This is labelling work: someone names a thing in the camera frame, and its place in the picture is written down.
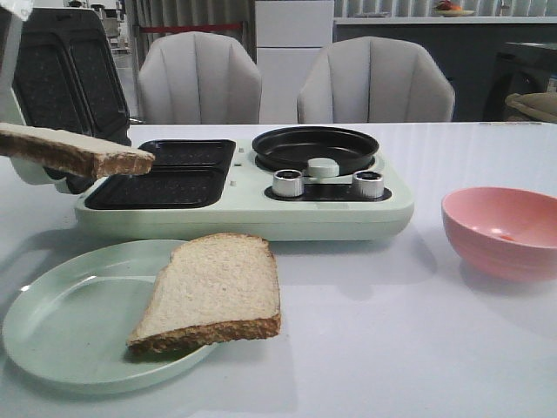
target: whole wheat bread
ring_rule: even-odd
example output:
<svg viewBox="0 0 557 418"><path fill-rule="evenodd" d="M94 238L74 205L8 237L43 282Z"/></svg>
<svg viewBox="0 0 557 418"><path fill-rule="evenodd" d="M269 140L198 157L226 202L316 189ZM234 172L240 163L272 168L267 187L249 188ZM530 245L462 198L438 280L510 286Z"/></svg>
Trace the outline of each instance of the whole wheat bread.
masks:
<svg viewBox="0 0 557 418"><path fill-rule="evenodd" d="M134 353L160 353L263 339L279 330L279 282L269 243L217 233L172 252L127 345Z"/></svg>
<svg viewBox="0 0 557 418"><path fill-rule="evenodd" d="M145 151L62 130L0 123L0 155L90 179L145 174L155 157Z"/></svg>

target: white table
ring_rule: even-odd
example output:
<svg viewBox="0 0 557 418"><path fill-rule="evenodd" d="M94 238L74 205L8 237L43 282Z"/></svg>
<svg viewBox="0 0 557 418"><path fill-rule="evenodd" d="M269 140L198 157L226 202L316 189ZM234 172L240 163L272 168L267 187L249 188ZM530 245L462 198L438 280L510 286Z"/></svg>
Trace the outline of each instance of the white table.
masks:
<svg viewBox="0 0 557 418"><path fill-rule="evenodd" d="M551 417L557 284L465 265L440 217L448 192L502 185L557 195L557 125L350 125L373 135L413 189L411 224L387 242L273 243L279 337L218 347L178 378L128 394L58 392L0 350L0 416L80 418ZM133 126L152 138L254 137L273 126ZM108 240L76 229L73 203L26 185L0 158L0 317L18 289Z"/></svg>

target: plate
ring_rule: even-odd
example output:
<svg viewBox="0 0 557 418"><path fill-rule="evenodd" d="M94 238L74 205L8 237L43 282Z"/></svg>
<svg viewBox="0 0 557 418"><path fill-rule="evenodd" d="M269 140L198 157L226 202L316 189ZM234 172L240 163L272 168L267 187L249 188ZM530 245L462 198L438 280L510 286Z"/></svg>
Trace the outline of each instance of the plate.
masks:
<svg viewBox="0 0 557 418"><path fill-rule="evenodd" d="M444 17L462 17L473 15L475 10L434 10L439 16Z"/></svg>
<svg viewBox="0 0 557 418"><path fill-rule="evenodd" d="M22 288L3 323L7 355L58 388L114 394L170 379L217 345L134 356L125 340L151 297L158 271L184 243L150 239L108 246L55 267Z"/></svg>

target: kitchen counter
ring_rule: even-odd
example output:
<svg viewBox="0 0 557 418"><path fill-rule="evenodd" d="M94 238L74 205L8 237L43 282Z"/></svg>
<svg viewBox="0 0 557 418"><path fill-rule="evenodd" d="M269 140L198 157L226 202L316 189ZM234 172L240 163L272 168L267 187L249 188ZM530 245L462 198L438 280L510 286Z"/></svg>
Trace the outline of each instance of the kitchen counter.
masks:
<svg viewBox="0 0 557 418"><path fill-rule="evenodd" d="M134 125L130 137L254 138L276 127ZM557 125L346 127L379 141L415 212L393 239L273 242L280 336L221 344L176 378L103 396L55 390L0 347L0 416L554 416L557 281L512 283L465 264L447 242L440 201L474 185L557 196ZM0 195L0 319L41 274L116 243L83 234L77 197L25 184L7 158Z"/></svg>

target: pink bowl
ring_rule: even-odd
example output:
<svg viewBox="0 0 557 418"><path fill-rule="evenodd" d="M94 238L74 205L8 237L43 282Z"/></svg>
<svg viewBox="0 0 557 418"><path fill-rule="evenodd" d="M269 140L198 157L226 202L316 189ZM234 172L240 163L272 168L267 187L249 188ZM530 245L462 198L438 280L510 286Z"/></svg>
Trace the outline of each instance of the pink bowl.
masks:
<svg viewBox="0 0 557 418"><path fill-rule="evenodd" d="M446 236L464 260L503 279L557 279L557 199L526 190L471 187L445 196Z"/></svg>

